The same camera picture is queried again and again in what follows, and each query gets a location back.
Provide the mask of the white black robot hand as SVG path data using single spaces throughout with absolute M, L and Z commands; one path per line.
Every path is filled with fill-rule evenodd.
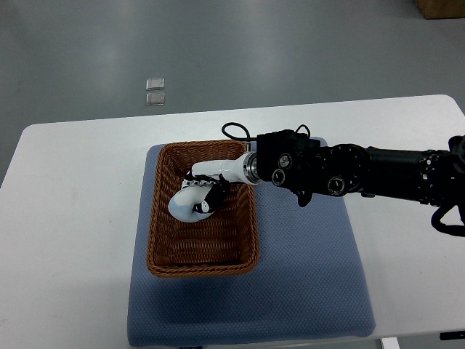
M 215 212 L 230 194 L 231 185 L 257 185 L 260 182 L 256 170 L 256 154 L 248 152 L 236 160 L 202 161 L 194 164 L 185 175 L 181 190 L 192 185 L 211 186 L 204 202 Z

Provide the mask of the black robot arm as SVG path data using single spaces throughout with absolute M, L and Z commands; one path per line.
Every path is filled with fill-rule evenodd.
M 383 196 L 436 207 L 432 227 L 464 236 L 463 225 L 441 219 L 453 208 L 464 215 L 464 137 L 454 136 L 449 149 L 427 151 L 363 148 L 355 144 L 322 146 L 292 130 L 256 137 L 256 153 L 244 166 L 252 178 L 289 189 L 306 206 L 317 193 Z

